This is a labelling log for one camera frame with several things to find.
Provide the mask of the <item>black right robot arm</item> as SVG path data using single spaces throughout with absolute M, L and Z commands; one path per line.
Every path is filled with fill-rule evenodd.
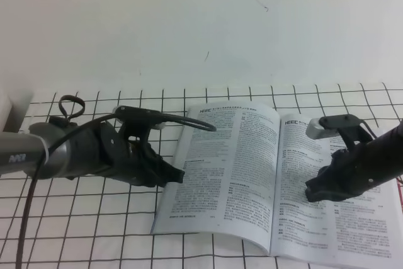
M 305 133 L 313 140 L 339 135 L 346 146 L 305 182 L 309 202 L 355 198 L 402 175 L 402 124 L 377 137 L 364 120 L 334 115 L 312 119 Z

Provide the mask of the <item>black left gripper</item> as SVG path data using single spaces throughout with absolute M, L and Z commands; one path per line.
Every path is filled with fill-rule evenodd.
M 162 160 L 148 143 L 152 127 L 123 124 L 116 131 L 102 122 L 94 129 L 99 143 L 98 159 L 88 165 L 87 175 L 102 176 L 134 186 L 165 187 L 182 184 L 185 172 Z

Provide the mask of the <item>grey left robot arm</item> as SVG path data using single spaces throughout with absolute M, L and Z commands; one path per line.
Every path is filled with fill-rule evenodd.
M 183 182 L 184 171 L 165 162 L 144 139 L 126 140 L 109 122 L 80 131 L 46 154 L 77 127 L 52 117 L 49 123 L 31 125 L 27 134 L 1 133 L 1 174 L 22 171 L 40 180 L 95 175 L 146 187 Z

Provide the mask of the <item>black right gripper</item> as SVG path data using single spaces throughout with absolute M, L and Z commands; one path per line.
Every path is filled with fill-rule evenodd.
M 378 149 L 361 147 L 354 151 L 339 150 L 329 166 L 305 182 L 309 202 L 340 202 L 355 198 L 378 186 L 375 162 Z

